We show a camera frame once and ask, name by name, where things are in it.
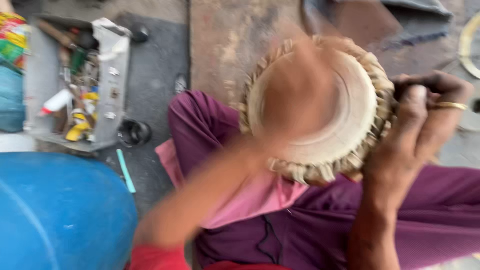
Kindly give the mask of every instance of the hand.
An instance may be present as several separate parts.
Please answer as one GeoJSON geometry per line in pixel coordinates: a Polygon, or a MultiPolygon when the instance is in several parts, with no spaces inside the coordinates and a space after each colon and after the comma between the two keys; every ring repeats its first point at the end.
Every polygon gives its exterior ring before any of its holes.
{"type": "Polygon", "coordinates": [[[336,92],[328,49],[318,50],[306,35],[294,43],[291,59],[277,60],[265,90],[267,133],[293,139],[319,130],[334,112],[336,92]]]}
{"type": "Polygon", "coordinates": [[[400,96],[397,121],[364,167],[364,200],[398,210],[424,163],[453,134],[462,110],[436,109],[438,101],[464,103],[472,84],[435,71],[393,79],[400,96]]]}

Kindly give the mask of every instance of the person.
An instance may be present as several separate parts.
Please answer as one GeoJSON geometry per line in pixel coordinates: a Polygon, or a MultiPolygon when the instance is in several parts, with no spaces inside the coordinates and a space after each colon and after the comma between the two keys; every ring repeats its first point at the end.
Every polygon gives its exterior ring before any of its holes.
{"type": "Polygon", "coordinates": [[[169,125],[188,184],[138,224],[131,270],[189,269],[183,245],[194,237],[204,270],[416,269],[480,250],[480,171],[426,165],[462,113],[435,104],[463,104],[473,91],[439,71],[393,79],[397,120],[367,159],[361,184],[338,175],[288,209],[199,227],[269,157],[282,157],[289,140],[312,132],[312,119],[328,122],[319,116],[331,109],[328,65],[308,42],[294,50],[294,71],[272,83],[275,102],[265,106],[261,135],[240,135],[238,113],[202,92],[171,101],[169,125]]]}

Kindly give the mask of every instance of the red cloth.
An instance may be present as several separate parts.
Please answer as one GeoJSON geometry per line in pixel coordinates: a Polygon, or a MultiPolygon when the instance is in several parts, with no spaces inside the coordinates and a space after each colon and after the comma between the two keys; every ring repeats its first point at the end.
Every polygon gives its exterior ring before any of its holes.
{"type": "MultiPolygon", "coordinates": [[[[164,250],[154,245],[138,245],[133,248],[129,270],[190,270],[185,261],[183,247],[164,250]]],[[[241,265],[221,261],[207,266],[204,270],[289,270],[274,264],[241,265]]]]}

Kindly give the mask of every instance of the gold ring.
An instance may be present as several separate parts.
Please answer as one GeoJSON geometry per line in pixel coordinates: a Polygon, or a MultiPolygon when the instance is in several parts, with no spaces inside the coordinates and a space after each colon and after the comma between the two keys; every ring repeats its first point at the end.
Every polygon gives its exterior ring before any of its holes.
{"type": "Polygon", "coordinates": [[[455,103],[455,102],[437,102],[435,103],[435,107],[438,108],[457,108],[461,110],[466,110],[468,109],[468,106],[462,103],[455,103]]]}

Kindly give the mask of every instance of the purple pants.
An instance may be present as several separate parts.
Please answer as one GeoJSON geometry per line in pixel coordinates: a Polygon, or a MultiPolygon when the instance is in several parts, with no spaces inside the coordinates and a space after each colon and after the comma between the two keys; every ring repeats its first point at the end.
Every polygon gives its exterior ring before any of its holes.
{"type": "MultiPolygon", "coordinates": [[[[239,132],[238,113],[198,91],[177,95],[168,120],[183,175],[239,132]]],[[[310,187],[288,209],[203,230],[198,262],[345,269],[361,196],[360,184],[339,175],[327,187],[310,187]]],[[[425,166],[398,213],[396,249],[402,269],[480,252],[480,171],[425,166]]]]}

